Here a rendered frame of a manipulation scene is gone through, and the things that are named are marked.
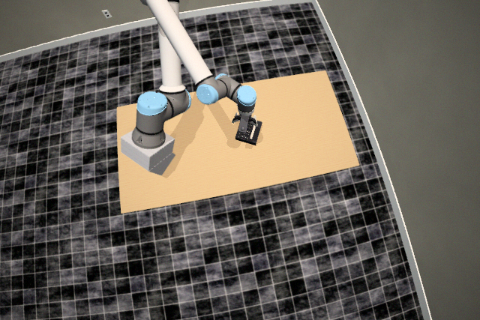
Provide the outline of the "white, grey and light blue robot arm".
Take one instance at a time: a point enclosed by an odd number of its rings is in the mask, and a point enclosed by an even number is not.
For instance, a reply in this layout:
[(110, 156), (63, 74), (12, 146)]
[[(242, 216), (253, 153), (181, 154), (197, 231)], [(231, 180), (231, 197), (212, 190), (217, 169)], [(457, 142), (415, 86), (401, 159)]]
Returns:
[(224, 73), (214, 78), (179, 20), (179, 0), (140, 1), (149, 7), (158, 22), (162, 86), (160, 93), (149, 91), (139, 96), (133, 143), (145, 149), (161, 147), (166, 138), (164, 122), (191, 107), (191, 95), (181, 81), (181, 62), (195, 83), (201, 103), (210, 105), (225, 97), (237, 103), (241, 114), (238, 131), (246, 133), (257, 100), (255, 90)]

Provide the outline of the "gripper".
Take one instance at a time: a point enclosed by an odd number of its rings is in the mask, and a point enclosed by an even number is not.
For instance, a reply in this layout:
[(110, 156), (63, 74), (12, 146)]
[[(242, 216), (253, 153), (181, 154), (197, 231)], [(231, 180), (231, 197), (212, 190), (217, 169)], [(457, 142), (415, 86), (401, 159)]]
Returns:
[[(236, 113), (234, 119), (232, 120), (232, 123), (236, 123), (237, 121), (240, 121), (240, 119), (241, 119), (241, 114), (239, 113), (238, 115), (238, 113)], [(258, 127), (256, 116), (252, 117), (252, 114), (251, 114), (248, 122), (252, 123), (255, 127)]]

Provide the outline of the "black lighting desk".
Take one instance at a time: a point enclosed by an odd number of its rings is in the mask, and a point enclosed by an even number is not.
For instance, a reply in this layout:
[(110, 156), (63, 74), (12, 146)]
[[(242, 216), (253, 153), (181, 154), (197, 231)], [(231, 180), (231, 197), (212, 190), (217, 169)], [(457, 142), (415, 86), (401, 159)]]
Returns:
[(246, 142), (252, 145), (256, 145), (258, 135), (260, 133), (260, 128), (262, 126), (261, 121), (256, 121), (256, 122), (258, 123), (258, 127), (255, 127), (252, 123), (248, 122), (246, 133), (239, 132), (239, 129), (238, 129), (235, 139), (241, 142)]

